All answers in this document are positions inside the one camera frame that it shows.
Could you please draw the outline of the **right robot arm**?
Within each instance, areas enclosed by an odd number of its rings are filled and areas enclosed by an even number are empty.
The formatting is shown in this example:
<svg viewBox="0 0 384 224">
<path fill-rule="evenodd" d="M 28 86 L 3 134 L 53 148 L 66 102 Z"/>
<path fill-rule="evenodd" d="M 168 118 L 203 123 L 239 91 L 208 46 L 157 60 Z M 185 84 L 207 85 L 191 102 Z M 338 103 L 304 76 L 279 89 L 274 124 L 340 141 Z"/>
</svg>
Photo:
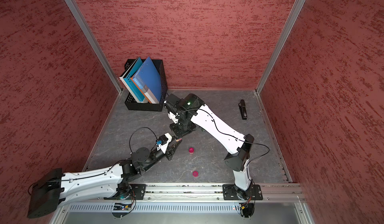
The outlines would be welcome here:
<svg viewBox="0 0 384 224">
<path fill-rule="evenodd" d="M 174 94 L 164 100 L 168 117 L 172 120 L 170 129 L 177 140 L 191 134 L 197 127 L 201 127 L 218 140 L 228 151 L 224 162 L 233 170 L 235 183 L 232 189 L 239 200 L 256 198 L 256 188 L 249 173 L 250 152 L 253 146 L 262 146 L 270 152 L 264 144 L 255 143 L 250 134 L 244 135 L 221 120 L 208 105 L 197 95 L 190 93 L 186 98 L 180 99 Z"/>
</svg>

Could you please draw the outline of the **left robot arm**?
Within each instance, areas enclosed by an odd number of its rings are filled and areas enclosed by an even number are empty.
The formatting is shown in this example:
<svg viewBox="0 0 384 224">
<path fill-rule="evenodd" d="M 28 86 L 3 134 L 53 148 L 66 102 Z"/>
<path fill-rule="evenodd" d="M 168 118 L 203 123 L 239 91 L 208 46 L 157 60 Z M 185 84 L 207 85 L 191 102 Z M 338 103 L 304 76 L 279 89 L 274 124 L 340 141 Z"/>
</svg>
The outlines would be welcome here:
<svg viewBox="0 0 384 224">
<path fill-rule="evenodd" d="M 166 133 L 156 140 L 156 146 L 151 150 L 139 148 L 129 158 L 107 168 L 78 173 L 53 169 L 29 187 L 31 198 L 27 217 L 40 218 L 60 206 L 90 199 L 133 199 L 134 190 L 130 183 L 161 159 L 171 160 L 181 142 L 181 139 Z"/>
</svg>

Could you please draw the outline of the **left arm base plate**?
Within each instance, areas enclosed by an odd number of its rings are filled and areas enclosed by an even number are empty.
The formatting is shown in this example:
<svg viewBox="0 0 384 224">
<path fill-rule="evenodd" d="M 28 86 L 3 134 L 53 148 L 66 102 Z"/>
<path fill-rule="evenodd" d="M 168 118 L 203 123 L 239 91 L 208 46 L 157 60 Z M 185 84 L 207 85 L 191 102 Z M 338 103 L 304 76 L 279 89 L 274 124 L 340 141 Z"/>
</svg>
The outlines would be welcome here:
<svg viewBox="0 0 384 224">
<path fill-rule="evenodd" d="M 146 184 L 128 184 L 127 186 L 119 189 L 118 199 L 135 199 L 141 201 L 144 199 L 146 189 Z"/>
</svg>

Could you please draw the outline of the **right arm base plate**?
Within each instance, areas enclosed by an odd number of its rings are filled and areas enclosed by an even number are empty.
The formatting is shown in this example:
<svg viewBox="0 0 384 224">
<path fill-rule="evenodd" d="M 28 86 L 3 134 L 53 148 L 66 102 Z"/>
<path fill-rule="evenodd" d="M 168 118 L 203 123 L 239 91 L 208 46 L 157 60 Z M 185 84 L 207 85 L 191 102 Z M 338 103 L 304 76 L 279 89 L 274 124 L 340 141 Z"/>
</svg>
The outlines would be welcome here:
<svg viewBox="0 0 384 224">
<path fill-rule="evenodd" d="M 247 190 L 238 188 L 235 184 L 223 185 L 224 200 L 261 201 L 263 194 L 260 185 L 250 184 Z"/>
</svg>

